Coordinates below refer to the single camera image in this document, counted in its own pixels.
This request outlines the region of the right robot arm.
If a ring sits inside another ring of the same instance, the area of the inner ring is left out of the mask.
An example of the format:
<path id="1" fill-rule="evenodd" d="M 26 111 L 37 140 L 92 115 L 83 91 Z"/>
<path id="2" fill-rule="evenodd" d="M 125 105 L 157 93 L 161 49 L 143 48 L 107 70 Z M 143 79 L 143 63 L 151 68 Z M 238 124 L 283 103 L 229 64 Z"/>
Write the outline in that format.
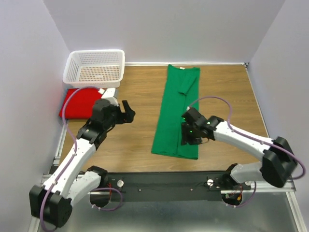
<path id="1" fill-rule="evenodd" d="M 237 147 L 258 159 L 255 163 L 230 166 L 229 173 L 222 177 L 222 184 L 227 189 L 234 189 L 244 182 L 263 180 L 282 188 L 298 164 L 289 143 L 282 137 L 261 137 L 232 127 L 220 117 L 205 118 L 195 108 L 189 108 L 182 118 L 182 145 L 199 145 L 206 138 Z"/>

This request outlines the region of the green t shirt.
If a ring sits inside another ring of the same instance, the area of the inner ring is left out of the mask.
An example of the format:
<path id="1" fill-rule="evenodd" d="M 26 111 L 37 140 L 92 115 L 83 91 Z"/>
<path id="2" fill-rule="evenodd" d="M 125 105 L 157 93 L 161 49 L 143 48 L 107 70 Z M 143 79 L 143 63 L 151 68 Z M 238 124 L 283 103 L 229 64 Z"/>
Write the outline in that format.
<path id="1" fill-rule="evenodd" d="M 181 145 L 183 113 L 199 98 L 200 68 L 168 65 L 167 81 L 151 153 L 190 160 L 198 159 L 197 145 Z"/>

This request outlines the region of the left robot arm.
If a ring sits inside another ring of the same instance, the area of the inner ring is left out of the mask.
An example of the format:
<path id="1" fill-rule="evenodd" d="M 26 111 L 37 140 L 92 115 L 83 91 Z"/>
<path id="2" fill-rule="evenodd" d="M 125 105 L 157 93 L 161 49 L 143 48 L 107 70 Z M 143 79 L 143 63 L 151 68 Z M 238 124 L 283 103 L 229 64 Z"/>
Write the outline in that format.
<path id="1" fill-rule="evenodd" d="M 31 215 L 57 228 L 63 227 L 73 207 L 90 191 L 101 191 L 107 185 L 107 171 L 91 167 L 79 180 L 76 179 L 86 161 L 97 151 L 115 125 L 133 122 L 135 111 L 126 100 L 124 111 L 108 99 L 95 101 L 92 115 L 79 129 L 68 155 L 56 171 L 41 185 L 29 192 Z"/>

